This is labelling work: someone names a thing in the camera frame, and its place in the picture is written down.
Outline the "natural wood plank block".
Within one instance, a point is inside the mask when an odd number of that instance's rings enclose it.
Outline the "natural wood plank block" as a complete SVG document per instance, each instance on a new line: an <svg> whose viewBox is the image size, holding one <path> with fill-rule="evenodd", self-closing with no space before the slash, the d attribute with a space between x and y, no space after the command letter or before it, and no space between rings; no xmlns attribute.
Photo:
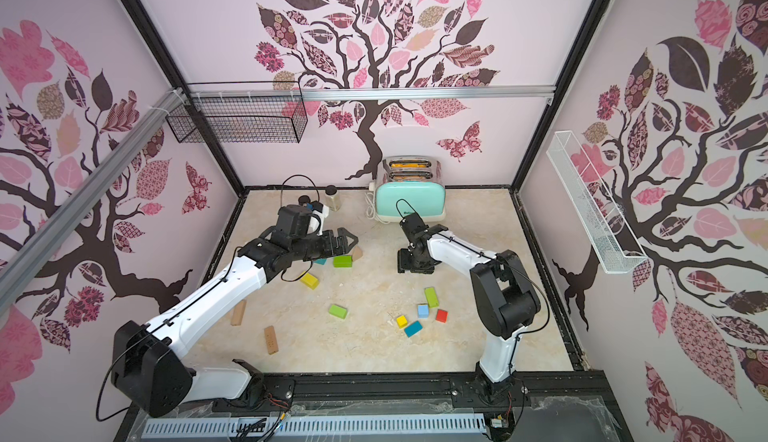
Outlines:
<svg viewBox="0 0 768 442"><path fill-rule="evenodd" d="M273 326L268 326L264 329L264 338L269 355L276 354L279 351L278 338L276 330Z"/></svg>

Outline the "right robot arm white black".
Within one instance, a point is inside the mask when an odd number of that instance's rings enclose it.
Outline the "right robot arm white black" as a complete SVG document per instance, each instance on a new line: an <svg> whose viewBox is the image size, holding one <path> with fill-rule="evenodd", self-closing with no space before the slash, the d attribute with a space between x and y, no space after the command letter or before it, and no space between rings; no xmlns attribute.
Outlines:
<svg viewBox="0 0 768 442"><path fill-rule="evenodd" d="M398 251L400 273L432 274L443 264L469 279L487 333L477 383L488 397L511 387L522 338L536 331L532 324L542 308L542 297L517 253L482 249L443 225L428 225L417 213L406 215L399 226L408 241Z"/></svg>

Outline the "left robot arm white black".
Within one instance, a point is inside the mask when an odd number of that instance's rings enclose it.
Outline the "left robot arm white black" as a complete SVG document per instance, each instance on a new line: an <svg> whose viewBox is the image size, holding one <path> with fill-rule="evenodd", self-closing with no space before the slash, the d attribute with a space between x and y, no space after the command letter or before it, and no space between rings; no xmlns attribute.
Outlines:
<svg viewBox="0 0 768 442"><path fill-rule="evenodd" d="M183 359L238 303L293 263L349 254L359 239L345 228L325 228L329 214L318 202L281 207L274 225L237 248L225 269L183 301L144 324L126 322L115 333L105 381L152 417L198 401L236 410L258 407L264 376L249 363L235 359L226 367L193 368Z"/></svg>

